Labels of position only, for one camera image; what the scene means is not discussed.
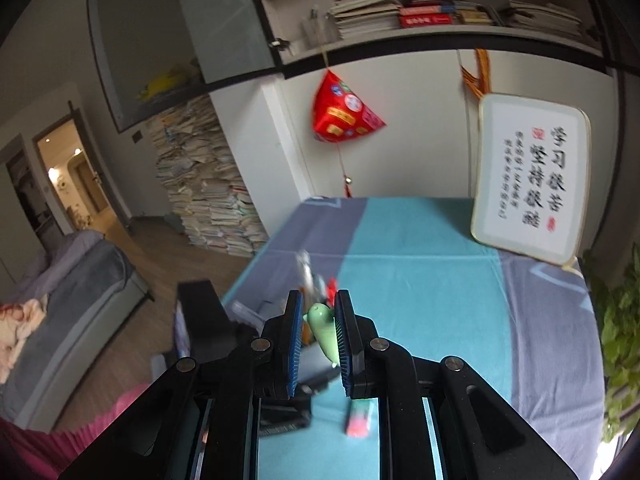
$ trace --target green bird figurine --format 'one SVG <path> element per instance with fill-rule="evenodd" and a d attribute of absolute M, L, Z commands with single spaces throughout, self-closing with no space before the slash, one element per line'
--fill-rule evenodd
<path fill-rule="evenodd" d="M 309 323 L 322 353 L 334 365 L 340 364 L 338 354 L 338 338 L 335 335 L 335 311 L 323 303 L 315 303 L 304 315 L 303 319 Z"/>

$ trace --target sign board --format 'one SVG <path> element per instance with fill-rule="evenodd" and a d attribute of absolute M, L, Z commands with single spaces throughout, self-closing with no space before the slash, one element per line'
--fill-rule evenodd
<path fill-rule="evenodd" d="M 556 265 L 580 243 L 590 172 L 590 126 L 578 108 L 487 94 L 471 232 L 480 243 Z"/>

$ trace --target mattress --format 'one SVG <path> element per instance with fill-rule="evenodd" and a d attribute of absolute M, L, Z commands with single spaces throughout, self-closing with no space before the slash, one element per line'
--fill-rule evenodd
<path fill-rule="evenodd" d="M 307 250 L 314 272 L 335 276 L 381 336 L 415 356 L 468 361 L 580 480 L 588 479 L 602 434 L 604 375 L 584 280 L 476 243 L 472 207 L 471 200 L 309 199 L 223 304 L 231 316 L 233 301 L 277 316 L 287 292 L 300 285 L 295 254 Z M 347 410 L 344 390 L 332 383 L 314 397 L 309 430 L 260 441 L 260 477 L 377 478 L 377 425 L 369 438 L 349 438 Z M 433 425 L 431 433 L 435 443 Z"/>
<path fill-rule="evenodd" d="M 49 297 L 47 317 L 28 339 L 0 389 L 0 416 L 14 421 L 44 376 L 56 367 L 92 319 L 133 273 L 124 253 L 100 240 L 60 282 Z"/>

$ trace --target sticker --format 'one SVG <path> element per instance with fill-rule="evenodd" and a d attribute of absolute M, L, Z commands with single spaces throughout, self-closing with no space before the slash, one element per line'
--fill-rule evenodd
<path fill-rule="evenodd" d="M 329 107 L 326 109 L 326 112 L 329 115 L 337 117 L 338 119 L 343 120 L 349 126 L 353 126 L 356 122 L 356 118 L 352 115 L 349 115 L 347 112 L 343 112 L 340 108 Z"/>
<path fill-rule="evenodd" d="M 362 110 L 362 101 L 353 94 L 347 94 L 344 96 L 344 104 L 352 112 L 359 112 Z"/>
<path fill-rule="evenodd" d="M 329 126 L 327 126 L 326 128 L 326 132 L 328 134 L 332 134 L 335 136 L 341 136 L 343 131 L 344 130 L 342 128 L 338 128 L 338 126 L 336 126 L 335 124 L 329 124 Z"/>
<path fill-rule="evenodd" d="M 380 119 L 366 106 L 364 107 L 364 111 L 362 112 L 362 120 L 365 121 L 373 130 L 377 130 L 382 126 L 382 119 Z"/>

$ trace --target hanging string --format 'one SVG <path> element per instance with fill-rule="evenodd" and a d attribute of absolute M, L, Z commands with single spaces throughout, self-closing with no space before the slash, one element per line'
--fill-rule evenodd
<path fill-rule="evenodd" d="M 324 42 L 320 35 L 320 23 L 318 17 L 318 10 L 311 9 L 311 19 L 314 20 L 316 30 L 316 40 L 318 40 L 318 46 L 320 48 L 320 54 L 322 54 L 322 60 L 324 61 L 324 67 L 329 70 L 329 57 L 327 56 L 326 49 L 324 48 Z M 336 142 L 335 147 L 338 150 L 338 160 L 340 160 L 340 169 L 342 170 L 342 180 L 344 183 L 344 195 L 347 198 L 351 198 L 351 178 L 347 176 L 344 169 L 344 162 L 342 161 L 342 152 L 340 151 L 340 143 Z"/>
<path fill-rule="evenodd" d="M 469 70 L 461 67 L 462 79 L 473 94 L 480 99 L 483 95 L 491 93 L 491 64 L 489 53 L 484 48 L 476 48 L 474 51 L 480 77 L 474 76 Z"/>

